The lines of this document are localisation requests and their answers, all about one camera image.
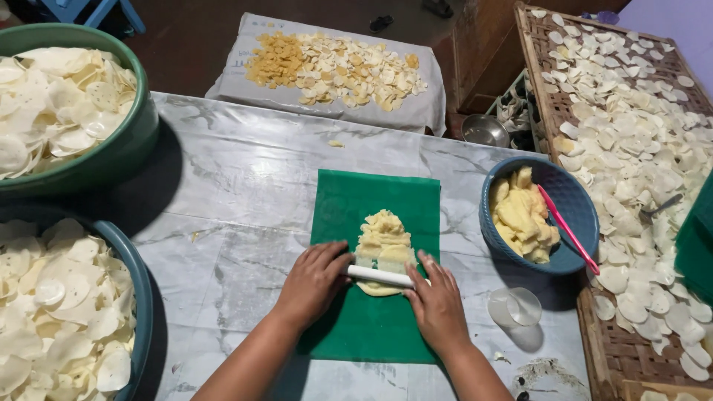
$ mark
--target clear plastic cup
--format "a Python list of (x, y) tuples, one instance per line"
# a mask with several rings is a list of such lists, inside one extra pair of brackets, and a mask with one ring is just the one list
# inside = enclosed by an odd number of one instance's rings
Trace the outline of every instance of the clear plastic cup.
[(532, 326), (540, 321), (542, 305), (535, 294), (525, 288), (500, 288), (490, 294), (488, 313), (503, 327)]

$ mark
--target green plastic sheet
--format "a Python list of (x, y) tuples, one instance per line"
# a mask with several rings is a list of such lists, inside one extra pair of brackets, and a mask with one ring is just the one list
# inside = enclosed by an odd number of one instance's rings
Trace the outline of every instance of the green plastic sheet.
[[(411, 246), (439, 255), (440, 182), (319, 170), (310, 243), (347, 240), (354, 252), (364, 218), (390, 210), (411, 233)], [(371, 297), (350, 285), (302, 336), (297, 352), (314, 359), (435, 363), (402, 295)]]

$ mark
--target rolling pin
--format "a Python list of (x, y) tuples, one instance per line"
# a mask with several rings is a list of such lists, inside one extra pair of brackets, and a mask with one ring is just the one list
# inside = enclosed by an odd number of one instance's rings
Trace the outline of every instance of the rolling pin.
[(413, 288), (414, 282), (405, 274), (386, 272), (383, 270), (365, 268), (363, 266), (349, 265), (347, 275), (353, 278), (378, 281), (380, 283), (398, 285), (399, 287)]

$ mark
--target white marble surface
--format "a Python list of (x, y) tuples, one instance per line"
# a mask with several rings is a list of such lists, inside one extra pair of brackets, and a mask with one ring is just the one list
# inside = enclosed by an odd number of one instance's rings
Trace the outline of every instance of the white marble surface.
[[(460, 285), (473, 343), (490, 358), (505, 353), (512, 364), (493, 366), (514, 395), (524, 388), (532, 400), (589, 399), (572, 278), (493, 259), (480, 232), (483, 179), (497, 162), (524, 152), (200, 98), (153, 98), (164, 124), (152, 160), (138, 177), (97, 195), (87, 213), (133, 236), (160, 289), (168, 329), (156, 340), (165, 350), (163, 366), (156, 357), (152, 367), (157, 400), (189, 400), (275, 303), (309, 244), (320, 168), (441, 180), (441, 262)], [(328, 146), (331, 139), (346, 148)], [(537, 293), (545, 306), (538, 326), (506, 333), (493, 323), (488, 294), (505, 285)], [(544, 369), (520, 386), (518, 369), (529, 370), (536, 358), (554, 358), (561, 369)], [(272, 398), (455, 395), (435, 365), (295, 356)]]

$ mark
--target floor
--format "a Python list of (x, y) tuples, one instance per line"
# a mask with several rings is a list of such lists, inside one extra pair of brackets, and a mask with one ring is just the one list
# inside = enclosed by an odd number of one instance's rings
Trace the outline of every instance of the floor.
[(366, 35), (370, 20), (390, 14), (394, 23), (378, 37), (447, 47), (464, 1), (450, 0), (455, 15), (446, 20), (421, 0), (133, 1), (147, 32), (124, 42), (144, 65), (151, 90), (203, 97), (222, 72), (245, 12)]

